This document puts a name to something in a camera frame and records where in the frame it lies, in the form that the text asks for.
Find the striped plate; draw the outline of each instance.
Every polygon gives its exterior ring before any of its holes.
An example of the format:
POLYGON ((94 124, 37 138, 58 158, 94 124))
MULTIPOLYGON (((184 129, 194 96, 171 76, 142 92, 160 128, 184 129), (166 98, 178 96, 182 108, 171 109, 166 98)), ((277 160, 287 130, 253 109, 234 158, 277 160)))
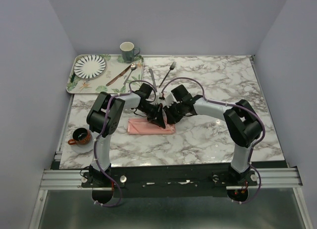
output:
POLYGON ((94 79, 106 69, 106 61, 98 55, 81 57, 74 65, 74 73, 82 79, 94 79))

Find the gray floor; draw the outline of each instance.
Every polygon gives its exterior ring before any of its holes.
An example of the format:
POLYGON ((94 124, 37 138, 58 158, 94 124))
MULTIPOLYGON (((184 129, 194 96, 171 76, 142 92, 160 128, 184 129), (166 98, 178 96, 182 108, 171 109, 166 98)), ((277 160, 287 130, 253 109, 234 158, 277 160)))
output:
POLYGON ((292 189, 262 189, 246 205, 228 198, 124 199, 117 208, 93 204, 89 191, 51 191, 41 229, 303 229, 292 189))

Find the brown cup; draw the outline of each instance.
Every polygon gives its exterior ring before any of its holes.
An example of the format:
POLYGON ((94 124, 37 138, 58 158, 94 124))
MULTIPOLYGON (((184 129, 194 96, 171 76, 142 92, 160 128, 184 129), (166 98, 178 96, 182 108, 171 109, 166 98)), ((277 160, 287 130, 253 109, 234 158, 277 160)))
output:
POLYGON ((73 132, 73 139, 70 139, 67 143, 69 145, 86 145, 90 142, 91 133, 89 130, 81 127, 73 132))

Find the white marble surface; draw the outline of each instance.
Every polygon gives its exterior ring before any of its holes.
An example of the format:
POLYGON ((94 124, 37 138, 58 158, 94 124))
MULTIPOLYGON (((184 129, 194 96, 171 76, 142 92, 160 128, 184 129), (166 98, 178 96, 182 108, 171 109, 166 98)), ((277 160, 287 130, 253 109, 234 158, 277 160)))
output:
MULTIPOLYGON (((260 92, 250 60, 246 56, 222 57, 145 57, 144 79, 150 80, 152 68, 157 85, 176 61, 165 83, 175 77, 191 77, 205 88, 206 96, 227 102, 248 100, 265 124, 266 137, 255 147, 252 161, 283 160, 283 154, 260 92)), ((167 90, 180 83, 192 94, 201 94, 194 82, 175 81, 167 90)), ((78 169, 92 161, 92 150, 77 154, 67 144, 73 130, 86 124, 86 116, 97 95, 75 95, 68 130, 62 144, 60 169, 78 169)), ((184 117, 176 124, 174 135, 139 136, 127 134, 127 123, 138 117, 132 110, 124 111, 111 139, 112 166, 160 166, 230 162, 234 143, 225 122, 209 116, 184 117)))

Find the brown knife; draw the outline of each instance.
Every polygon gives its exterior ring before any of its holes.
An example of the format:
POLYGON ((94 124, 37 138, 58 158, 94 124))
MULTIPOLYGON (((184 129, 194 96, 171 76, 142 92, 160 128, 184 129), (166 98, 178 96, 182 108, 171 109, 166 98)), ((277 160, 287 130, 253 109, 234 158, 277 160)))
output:
POLYGON ((110 81, 106 86, 109 86, 113 84, 118 78, 122 77, 128 70, 130 69, 131 65, 129 65, 124 71, 122 71, 120 74, 118 74, 112 81, 110 81))

